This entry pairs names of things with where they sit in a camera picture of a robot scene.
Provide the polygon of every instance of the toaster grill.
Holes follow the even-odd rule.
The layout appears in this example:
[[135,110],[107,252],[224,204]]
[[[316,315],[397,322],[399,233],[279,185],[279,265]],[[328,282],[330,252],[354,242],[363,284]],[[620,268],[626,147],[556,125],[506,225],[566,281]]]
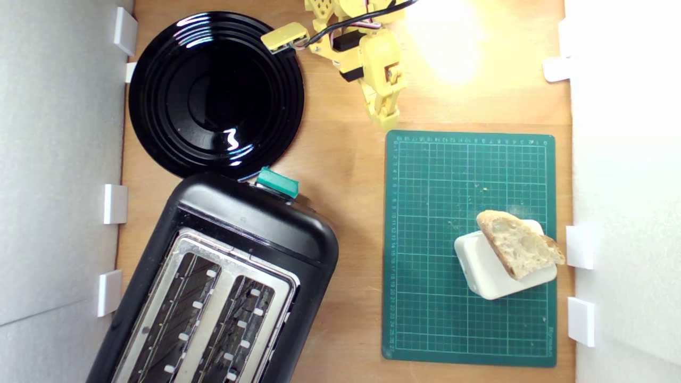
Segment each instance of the toaster grill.
[[114,381],[258,381],[299,285],[289,271],[182,229]]

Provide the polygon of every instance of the bread slice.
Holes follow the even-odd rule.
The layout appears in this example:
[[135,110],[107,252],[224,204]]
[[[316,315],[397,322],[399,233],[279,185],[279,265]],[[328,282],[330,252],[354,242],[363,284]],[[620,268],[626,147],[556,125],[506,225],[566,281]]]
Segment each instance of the bread slice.
[[556,241],[536,233],[512,214],[487,210],[478,214],[476,221],[513,279],[519,280],[539,269],[565,263]]

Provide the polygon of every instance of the bread crust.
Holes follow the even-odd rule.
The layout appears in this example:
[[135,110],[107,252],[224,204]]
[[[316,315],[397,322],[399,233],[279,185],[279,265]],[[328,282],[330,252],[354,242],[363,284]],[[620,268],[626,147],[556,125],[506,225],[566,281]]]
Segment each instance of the bread crust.
[[[494,210],[485,210],[482,211],[480,214],[477,215],[475,218],[475,221],[477,222],[477,225],[480,227],[480,230],[482,233],[485,235],[487,238],[487,241],[490,243],[492,249],[494,250],[494,253],[496,254],[496,257],[501,261],[501,264],[504,266],[504,269],[509,273],[511,278],[515,280],[519,280],[518,274],[516,271],[511,267],[511,265],[508,263],[506,257],[504,256],[503,252],[497,245],[494,244],[494,233],[492,233],[488,228],[492,227],[492,223],[498,219],[510,221],[514,223],[515,225],[518,226],[524,226],[525,228],[528,229],[528,231],[535,233],[525,222],[522,221],[522,219],[516,217],[515,215],[512,215],[511,213],[507,213],[505,211],[494,211]],[[555,249],[556,253],[558,254],[558,257],[560,258],[559,262],[556,262],[557,264],[565,264],[565,256],[563,255],[563,252],[560,250],[560,247],[558,246],[558,243],[554,241],[553,238],[547,236],[547,235],[539,235],[537,234],[538,237],[540,237],[544,242],[546,242],[546,245],[549,248]]]
[[497,246],[494,245],[494,237],[492,235],[492,232],[487,230],[487,228],[489,228],[492,225],[491,223],[495,219],[502,218],[502,217],[507,218],[507,219],[511,219],[511,220],[516,219],[516,220],[520,221],[516,216],[514,216],[512,214],[506,213],[504,211],[493,211],[493,210],[485,210],[485,211],[481,212],[480,214],[477,215],[477,217],[475,218],[475,221],[477,222],[477,225],[480,227],[480,230],[482,231],[482,233],[485,235],[485,237],[487,237],[487,242],[489,242],[490,245],[492,246],[492,250],[494,250],[496,257],[499,258],[499,260],[501,261],[501,264],[504,266],[504,269],[506,269],[506,271],[509,273],[511,278],[518,280],[518,276],[516,275],[516,272],[513,270],[513,268],[511,268],[511,265],[508,264],[508,262],[506,261],[506,257],[504,257],[501,250]]

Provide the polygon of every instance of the black plate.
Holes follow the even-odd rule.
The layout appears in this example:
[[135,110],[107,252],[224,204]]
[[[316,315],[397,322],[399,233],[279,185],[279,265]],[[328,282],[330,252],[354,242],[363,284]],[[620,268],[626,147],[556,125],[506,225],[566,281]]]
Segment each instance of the black plate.
[[180,176],[212,170],[243,180],[273,164],[294,139],[304,104],[293,51],[272,55],[272,28],[232,12],[180,20],[144,50],[129,110],[151,157]]

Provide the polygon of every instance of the black cable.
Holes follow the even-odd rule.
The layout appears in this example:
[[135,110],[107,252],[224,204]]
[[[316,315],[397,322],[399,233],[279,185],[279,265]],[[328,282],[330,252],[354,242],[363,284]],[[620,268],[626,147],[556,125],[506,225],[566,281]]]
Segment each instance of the black cable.
[[396,0],[393,0],[390,5],[388,5],[385,9],[382,10],[377,10],[374,12],[369,12],[367,14],[359,15],[357,17],[349,18],[347,20],[337,22],[336,24],[331,24],[328,27],[324,28],[321,32],[318,34],[314,35],[313,37],[310,37],[310,40],[303,45],[303,47],[307,48],[311,44],[314,44],[315,42],[318,42],[324,35],[327,35],[336,29],[347,27],[350,24],[354,24],[356,22],[360,22],[363,20],[366,20],[367,18],[374,18],[374,17],[379,17],[379,16],[385,16],[387,14],[391,14],[393,12],[397,12],[399,10],[403,10],[406,7],[409,7],[410,5],[414,4],[419,0],[407,0],[404,3],[398,4],[398,5],[393,5],[395,4]]

